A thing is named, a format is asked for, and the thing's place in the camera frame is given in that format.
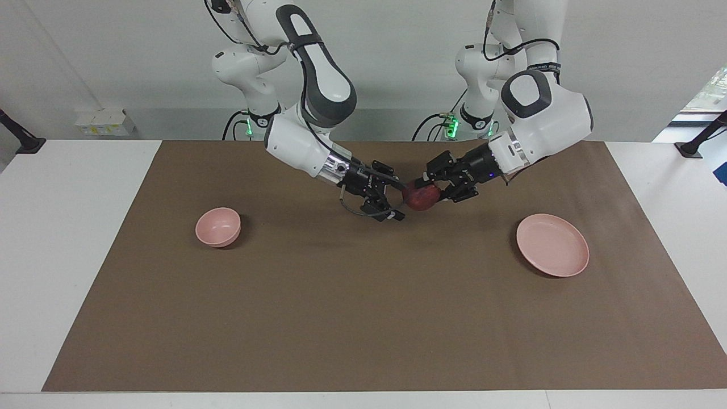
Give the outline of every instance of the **table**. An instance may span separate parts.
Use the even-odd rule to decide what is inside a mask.
[[[37,394],[159,146],[52,140],[0,175],[0,406],[717,408],[727,401],[727,391]],[[671,145],[608,148],[724,348],[727,191]]]

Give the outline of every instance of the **pink plate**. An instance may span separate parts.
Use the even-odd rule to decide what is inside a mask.
[[[240,215],[226,207],[204,213],[194,229],[200,242],[216,248],[233,244],[240,236],[241,230]]]
[[[518,246],[540,271],[555,277],[581,274],[590,251],[580,231],[553,215],[532,215],[518,226]]]

